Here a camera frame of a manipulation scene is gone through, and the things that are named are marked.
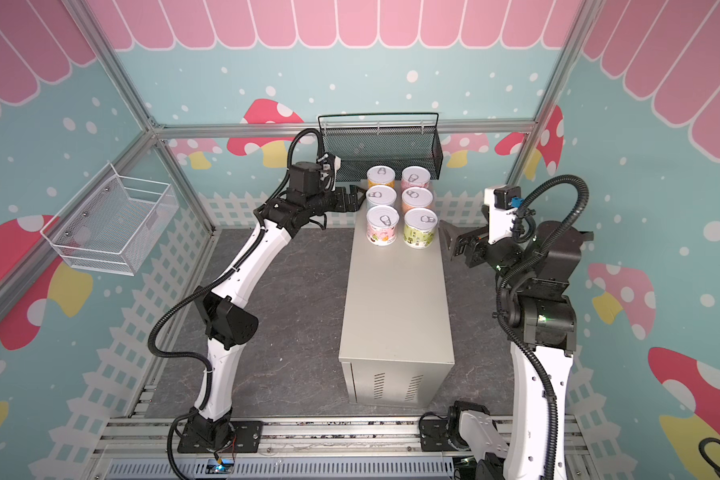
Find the green label can front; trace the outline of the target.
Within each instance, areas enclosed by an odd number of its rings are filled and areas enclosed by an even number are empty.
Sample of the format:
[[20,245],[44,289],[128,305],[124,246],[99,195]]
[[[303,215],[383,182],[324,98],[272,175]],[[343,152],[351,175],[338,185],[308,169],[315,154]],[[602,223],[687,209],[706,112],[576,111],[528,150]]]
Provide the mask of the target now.
[[414,249],[428,248],[434,241],[439,220],[428,208],[412,208],[404,215],[403,238]]

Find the beige label can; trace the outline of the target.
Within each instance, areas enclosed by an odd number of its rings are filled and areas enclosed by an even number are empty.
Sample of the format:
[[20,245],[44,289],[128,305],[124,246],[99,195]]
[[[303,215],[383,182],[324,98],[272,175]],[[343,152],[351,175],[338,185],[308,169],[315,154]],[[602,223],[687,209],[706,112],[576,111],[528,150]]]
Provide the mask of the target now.
[[366,213],[366,236],[375,246],[388,246],[396,240],[400,216],[392,206],[378,205]]

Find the white lid can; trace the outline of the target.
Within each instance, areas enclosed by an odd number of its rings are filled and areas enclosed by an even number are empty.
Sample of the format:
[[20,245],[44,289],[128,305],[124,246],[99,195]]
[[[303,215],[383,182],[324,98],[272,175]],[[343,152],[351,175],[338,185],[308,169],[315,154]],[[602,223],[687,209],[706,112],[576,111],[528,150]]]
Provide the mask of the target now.
[[374,185],[367,190],[365,198],[370,208],[375,206],[395,207],[397,192],[388,185]]

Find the pink label can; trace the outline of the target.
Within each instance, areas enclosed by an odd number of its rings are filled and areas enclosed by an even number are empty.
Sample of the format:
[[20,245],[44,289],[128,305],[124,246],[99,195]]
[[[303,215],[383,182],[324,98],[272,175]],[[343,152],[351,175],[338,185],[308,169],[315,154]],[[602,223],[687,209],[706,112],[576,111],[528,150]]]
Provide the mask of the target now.
[[403,190],[409,188],[428,189],[430,181],[430,171],[422,166],[409,166],[402,170],[400,183]]

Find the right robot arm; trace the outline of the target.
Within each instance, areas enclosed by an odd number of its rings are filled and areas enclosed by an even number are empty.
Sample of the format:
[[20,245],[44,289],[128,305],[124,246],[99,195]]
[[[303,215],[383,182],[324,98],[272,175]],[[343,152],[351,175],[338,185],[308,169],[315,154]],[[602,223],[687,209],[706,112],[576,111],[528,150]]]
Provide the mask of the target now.
[[469,451],[473,479],[563,479],[567,382],[577,316],[566,294],[590,231],[574,224],[590,197],[575,175],[545,181],[527,196],[517,186],[489,188],[485,226],[462,232],[447,222],[440,234],[450,258],[495,273],[494,319],[510,342],[514,371],[511,436],[498,432],[487,408],[466,401],[448,411],[447,442]]

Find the orange label can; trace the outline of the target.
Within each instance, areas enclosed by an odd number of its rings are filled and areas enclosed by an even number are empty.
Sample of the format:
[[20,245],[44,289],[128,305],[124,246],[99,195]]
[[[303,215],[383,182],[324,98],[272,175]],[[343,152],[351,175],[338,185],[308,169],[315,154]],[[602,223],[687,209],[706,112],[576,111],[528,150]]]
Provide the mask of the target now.
[[433,193],[424,187],[407,188],[401,193],[400,198],[404,213],[415,208],[431,209],[434,205]]

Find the yellow label can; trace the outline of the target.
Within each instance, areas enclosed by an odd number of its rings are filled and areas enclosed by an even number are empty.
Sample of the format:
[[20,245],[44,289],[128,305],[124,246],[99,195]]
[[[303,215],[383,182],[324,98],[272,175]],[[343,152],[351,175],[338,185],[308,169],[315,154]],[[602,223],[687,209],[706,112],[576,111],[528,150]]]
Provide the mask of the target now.
[[369,188],[374,186],[388,186],[394,188],[396,172],[389,166],[376,165],[367,170],[366,179]]

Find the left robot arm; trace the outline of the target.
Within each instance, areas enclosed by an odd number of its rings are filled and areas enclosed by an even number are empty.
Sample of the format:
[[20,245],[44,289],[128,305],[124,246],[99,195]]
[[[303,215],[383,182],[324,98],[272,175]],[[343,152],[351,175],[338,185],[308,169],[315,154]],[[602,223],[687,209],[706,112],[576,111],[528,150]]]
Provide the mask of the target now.
[[[354,213],[365,191],[337,184],[338,156],[327,151],[315,128],[300,131],[287,150],[286,173],[264,203],[253,211],[255,228],[226,270],[171,307],[153,325],[147,346],[157,358],[188,358],[203,365],[201,390],[189,413],[181,416],[181,436],[190,444],[219,453],[236,436],[231,422],[231,391],[245,345],[258,318],[246,311],[253,289],[277,255],[306,225],[327,226],[330,213]],[[157,344],[161,330],[183,308],[195,305],[204,323],[207,351],[167,351]]]

